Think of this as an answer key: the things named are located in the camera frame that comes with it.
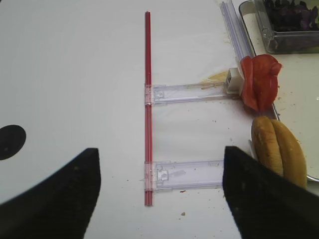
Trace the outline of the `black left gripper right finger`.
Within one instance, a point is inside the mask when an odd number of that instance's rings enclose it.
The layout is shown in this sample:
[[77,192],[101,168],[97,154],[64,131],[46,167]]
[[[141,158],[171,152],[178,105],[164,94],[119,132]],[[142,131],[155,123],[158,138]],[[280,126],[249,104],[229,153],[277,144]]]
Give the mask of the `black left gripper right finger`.
[[319,197],[236,146],[225,147],[222,188],[241,238],[319,237]]

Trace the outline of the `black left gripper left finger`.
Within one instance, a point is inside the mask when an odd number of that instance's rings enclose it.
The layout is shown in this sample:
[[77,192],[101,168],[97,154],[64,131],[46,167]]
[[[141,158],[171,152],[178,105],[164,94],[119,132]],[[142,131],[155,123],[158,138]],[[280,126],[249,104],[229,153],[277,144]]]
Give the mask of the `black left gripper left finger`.
[[99,151],[87,148],[0,206],[2,239],[82,239],[100,193]]

